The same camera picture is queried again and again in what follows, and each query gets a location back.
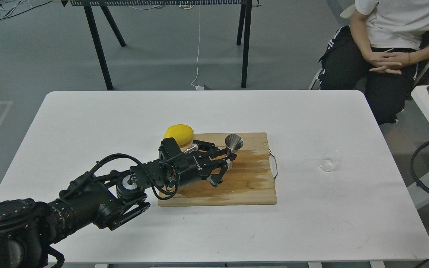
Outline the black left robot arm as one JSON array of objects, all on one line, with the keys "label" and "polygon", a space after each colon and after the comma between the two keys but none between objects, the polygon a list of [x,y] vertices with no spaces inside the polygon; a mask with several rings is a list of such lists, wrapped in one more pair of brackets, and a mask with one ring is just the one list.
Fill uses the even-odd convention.
[{"label": "black left robot arm", "polygon": [[158,159],[141,163],[111,154],[71,181],[53,202],[0,202],[0,268],[42,268],[49,255],[60,268],[64,256],[53,244],[89,224],[117,229],[148,210],[148,188],[159,200],[168,200],[198,181],[217,187],[235,159],[236,149],[194,140],[182,151],[174,138],[165,138]]}]

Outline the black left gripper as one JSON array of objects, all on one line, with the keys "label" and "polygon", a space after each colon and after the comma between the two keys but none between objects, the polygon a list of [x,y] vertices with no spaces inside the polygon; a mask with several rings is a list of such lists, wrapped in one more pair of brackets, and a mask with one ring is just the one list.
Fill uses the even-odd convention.
[{"label": "black left gripper", "polygon": [[157,185],[163,190],[175,190],[201,180],[207,180],[213,187],[223,183],[223,176],[230,168],[232,160],[226,147],[194,140],[191,148],[182,151],[174,138],[163,139],[159,148],[161,173]]}]

